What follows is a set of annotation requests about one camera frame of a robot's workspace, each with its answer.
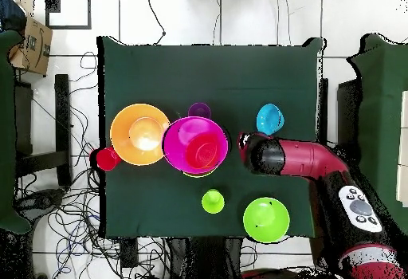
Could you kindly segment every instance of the cardboard box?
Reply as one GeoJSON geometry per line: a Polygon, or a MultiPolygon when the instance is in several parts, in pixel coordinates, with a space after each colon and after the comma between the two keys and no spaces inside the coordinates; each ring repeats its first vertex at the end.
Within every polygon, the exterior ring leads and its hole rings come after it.
{"type": "Polygon", "coordinates": [[[17,50],[13,48],[16,51],[10,62],[15,68],[46,75],[53,31],[30,16],[33,10],[29,9],[31,7],[29,2],[24,0],[16,0],[16,2],[25,11],[27,25],[24,32],[25,40],[17,50]]]}

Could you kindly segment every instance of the pink bowl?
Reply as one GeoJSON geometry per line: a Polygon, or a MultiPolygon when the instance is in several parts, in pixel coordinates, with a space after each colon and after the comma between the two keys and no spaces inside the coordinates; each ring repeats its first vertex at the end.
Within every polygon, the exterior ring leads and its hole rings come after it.
{"type": "Polygon", "coordinates": [[[167,162],[178,170],[189,174],[202,174],[218,167],[228,153],[228,139],[218,124],[204,117],[189,116],[176,120],[166,130],[162,140],[163,154],[167,162]],[[189,142],[203,132],[214,133],[218,139],[219,160],[213,167],[197,169],[186,161],[186,148],[189,142]]]}

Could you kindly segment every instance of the plastic cup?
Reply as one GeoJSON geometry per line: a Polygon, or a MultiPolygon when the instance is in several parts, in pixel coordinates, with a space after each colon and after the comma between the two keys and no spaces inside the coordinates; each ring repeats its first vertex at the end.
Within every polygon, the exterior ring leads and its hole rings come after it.
{"type": "Polygon", "coordinates": [[[199,116],[199,117],[205,117],[206,119],[210,119],[211,110],[210,110],[210,107],[203,102],[194,103],[188,109],[188,116],[199,116]]]}
{"type": "Polygon", "coordinates": [[[263,197],[252,201],[244,213],[245,231],[261,243],[272,243],[286,234],[290,224],[288,210],[277,199],[263,197]]]}
{"type": "Polygon", "coordinates": [[[203,133],[194,137],[186,148],[186,161],[197,169],[213,167],[217,164],[217,136],[203,133]]]}
{"type": "Polygon", "coordinates": [[[284,125],[284,116],[275,104],[264,105],[257,114],[257,129],[272,135],[284,125]]]}
{"type": "Polygon", "coordinates": [[[217,214],[224,207],[224,197],[218,190],[210,189],[202,196],[202,207],[209,214],[217,214]]]}
{"type": "Polygon", "coordinates": [[[122,159],[113,147],[106,147],[105,149],[99,150],[96,154],[96,163],[98,167],[104,171],[113,170],[121,161],[122,159]]]}

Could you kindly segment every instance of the plastic bowl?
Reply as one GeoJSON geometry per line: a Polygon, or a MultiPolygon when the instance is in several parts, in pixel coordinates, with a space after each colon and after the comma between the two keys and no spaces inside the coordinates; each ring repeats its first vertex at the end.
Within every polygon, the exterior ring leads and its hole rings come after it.
{"type": "Polygon", "coordinates": [[[218,162],[218,142],[214,133],[195,136],[187,145],[186,161],[196,169],[213,167],[218,162]]]}
{"type": "Polygon", "coordinates": [[[284,125],[284,116],[275,104],[266,104],[258,112],[257,129],[266,135],[272,135],[284,125]]]}
{"type": "Polygon", "coordinates": [[[167,162],[177,170],[191,175],[209,172],[218,167],[228,153],[228,140],[224,131],[212,120],[204,117],[190,116],[176,120],[164,133],[163,153],[167,162]],[[215,134],[217,142],[216,162],[203,168],[192,167],[186,159],[186,149],[191,140],[200,134],[215,134]]]}
{"type": "Polygon", "coordinates": [[[133,165],[149,165],[163,157],[161,141],[170,126],[166,115],[149,104],[133,104],[121,110],[111,125],[112,146],[118,156],[133,165]]]}
{"type": "Polygon", "coordinates": [[[252,201],[245,209],[244,228],[261,243],[272,243],[286,234],[290,224],[286,206],[277,199],[263,197],[252,201]]]}

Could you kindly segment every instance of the lime green bowl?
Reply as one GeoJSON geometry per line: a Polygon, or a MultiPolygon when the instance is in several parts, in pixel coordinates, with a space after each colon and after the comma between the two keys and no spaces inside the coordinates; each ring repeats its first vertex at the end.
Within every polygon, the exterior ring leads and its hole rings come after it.
{"type": "Polygon", "coordinates": [[[202,207],[209,214],[217,214],[224,207],[224,197],[215,189],[208,190],[202,196],[202,207]]]}
{"type": "Polygon", "coordinates": [[[252,201],[246,207],[243,219],[247,234],[261,243],[276,242],[286,234],[290,224],[286,207],[269,197],[252,201]]]}

